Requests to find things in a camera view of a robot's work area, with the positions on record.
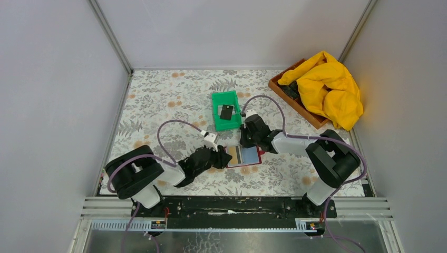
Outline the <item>gold credit card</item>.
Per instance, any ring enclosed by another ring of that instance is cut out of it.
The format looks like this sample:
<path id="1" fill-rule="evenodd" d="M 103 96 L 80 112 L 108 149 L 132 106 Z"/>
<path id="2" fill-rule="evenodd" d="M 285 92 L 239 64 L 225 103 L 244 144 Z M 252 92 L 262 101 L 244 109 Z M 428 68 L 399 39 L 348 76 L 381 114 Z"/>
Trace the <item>gold credit card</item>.
<path id="1" fill-rule="evenodd" d="M 237 166 L 243 163 L 242 149 L 240 145 L 228 146 L 227 153 L 232 156 L 228 163 L 229 166 Z"/>

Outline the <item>black VIP credit card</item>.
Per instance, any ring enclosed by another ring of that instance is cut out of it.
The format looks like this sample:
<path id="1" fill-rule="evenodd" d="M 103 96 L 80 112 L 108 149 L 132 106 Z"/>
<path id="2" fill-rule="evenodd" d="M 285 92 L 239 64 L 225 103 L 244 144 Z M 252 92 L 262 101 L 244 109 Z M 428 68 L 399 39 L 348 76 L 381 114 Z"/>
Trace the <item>black VIP credit card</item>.
<path id="1" fill-rule="evenodd" d="M 220 119 L 230 121 L 233 115 L 233 105 L 222 105 L 220 111 Z"/>

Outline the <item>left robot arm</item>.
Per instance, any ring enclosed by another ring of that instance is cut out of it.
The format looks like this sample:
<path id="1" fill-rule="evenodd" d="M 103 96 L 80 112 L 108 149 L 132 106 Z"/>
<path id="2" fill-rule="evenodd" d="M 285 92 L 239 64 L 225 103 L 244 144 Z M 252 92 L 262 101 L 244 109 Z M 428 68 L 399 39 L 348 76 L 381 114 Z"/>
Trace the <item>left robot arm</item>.
<path id="1" fill-rule="evenodd" d="M 107 188 L 110 192 L 116 193 L 119 199 L 136 201 L 148 215 L 156 217 L 163 212 L 164 204 L 155 181 L 182 188 L 211 168 L 225 168 L 231 159 L 221 145 L 217 150 L 204 146 L 173 164 L 154 155 L 148 145 L 143 145 L 110 161 L 104 169 L 109 177 Z"/>

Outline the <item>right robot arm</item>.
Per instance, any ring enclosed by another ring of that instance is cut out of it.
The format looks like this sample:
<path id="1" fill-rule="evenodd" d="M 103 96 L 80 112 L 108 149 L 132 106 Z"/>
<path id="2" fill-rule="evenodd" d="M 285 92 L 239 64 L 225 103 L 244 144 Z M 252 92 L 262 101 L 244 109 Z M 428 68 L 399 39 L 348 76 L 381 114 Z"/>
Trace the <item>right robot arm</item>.
<path id="1" fill-rule="evenodd" d="M 319 136 L 290 135 L 283 130 L 271 130 L 256 112 L 245 114 L 240 127 L 240 144 L 244 148 L 257 146 L 264 152 L 307 156 L 319 178 L 304 194 L 304 214 L 315 217 L 323 211 L 323 203 L 361 165 L 358 152 L 333 130 Z"/>

